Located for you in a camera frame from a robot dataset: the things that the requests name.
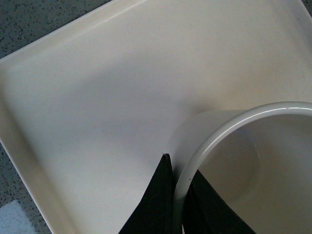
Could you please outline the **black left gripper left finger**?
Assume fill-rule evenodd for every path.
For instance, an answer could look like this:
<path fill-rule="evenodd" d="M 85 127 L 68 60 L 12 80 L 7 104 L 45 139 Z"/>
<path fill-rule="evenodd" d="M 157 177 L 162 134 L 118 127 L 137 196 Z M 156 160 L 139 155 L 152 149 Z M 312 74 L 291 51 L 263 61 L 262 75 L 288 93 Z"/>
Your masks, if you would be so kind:
<path fill-rule="evenodd" d="M 169 154 L 163 154 L 148 187 L 121 234 L 172 232 L 173 171 Z"/>

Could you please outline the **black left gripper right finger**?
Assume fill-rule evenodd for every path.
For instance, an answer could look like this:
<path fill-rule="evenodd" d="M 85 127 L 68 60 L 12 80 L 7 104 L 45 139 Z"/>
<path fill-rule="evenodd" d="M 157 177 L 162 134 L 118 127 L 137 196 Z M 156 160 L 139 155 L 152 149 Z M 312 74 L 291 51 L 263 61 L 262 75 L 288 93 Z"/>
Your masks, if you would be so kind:
<path fill-rule="evenodd" d="M 182 225 L 186 234 L 252 234 L 254 231 L 197 171 L 188 189 Z"/>

